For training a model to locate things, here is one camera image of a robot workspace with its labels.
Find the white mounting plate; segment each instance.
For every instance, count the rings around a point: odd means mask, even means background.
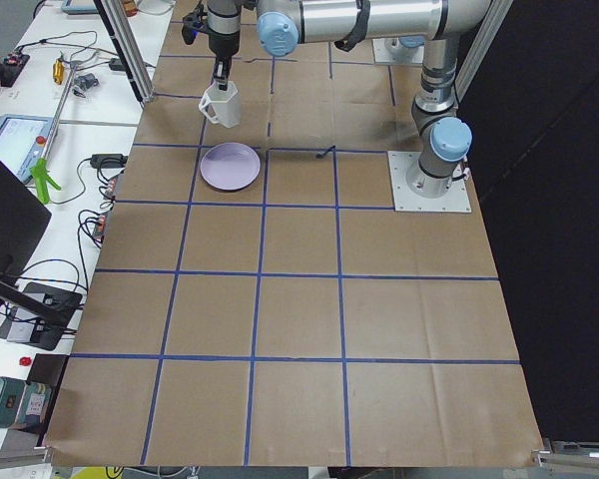
[[[406,184],[406,171],[419,159],[420,152],[388,152],[392,198],[397,212],[417,213],[471,213],[465,180],[453,182],[441,198],[424,198]],[[457,165],[454,176],[461,175]]]
[[[389,50],[386,48],[385,38],[375,38],[372,40],[372,51],[377,65],[420,67],[423,61],[423,45],[417,48]]]

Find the black monitor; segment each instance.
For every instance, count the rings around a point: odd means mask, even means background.
[[[29,338],[18,342],[47,350],[57,345],[82,295],[39,283],[29,283],[23,292],[14,286],[50,218],[44,205],[0,162],[0,306],[5,301],[17,306],[0,327],[0,337],[9,338],[21,308],[33,316],[27,321],[34,327]]]

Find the tablet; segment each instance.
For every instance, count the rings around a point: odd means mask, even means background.
[[[44,150],[38,137],[48,140],[51,118],[5,115],[0,119],[0,161],[22,183],[31,180],[31,167]]]
[[[61,10],[68,15],[98,13],[93,0],[62,0]]]

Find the screwdriver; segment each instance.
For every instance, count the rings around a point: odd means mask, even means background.
[[[53,64],[53,81],[56,82],[56,84],[58,85],[61,85],[62,80],[64,79],[64,64],[62,63],[63,61],[64,58],[62,58],[62,55],[60,55],[56,60],[56,63]]]

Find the black bracket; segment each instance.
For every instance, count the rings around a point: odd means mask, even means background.
[[[370,0],[357,0],[357,20],[350,33],[343,40],[335,42],[335,47],[343,52],[349,52],[357,43],[366,38],[368,32],[368,17],[370,16]]]
[[[182,38],[187,45],[193,45],[198,33],[209,34],[207,12],[205,12],[202,2],[198,3],[195,10],[182,19],[182,24]]]

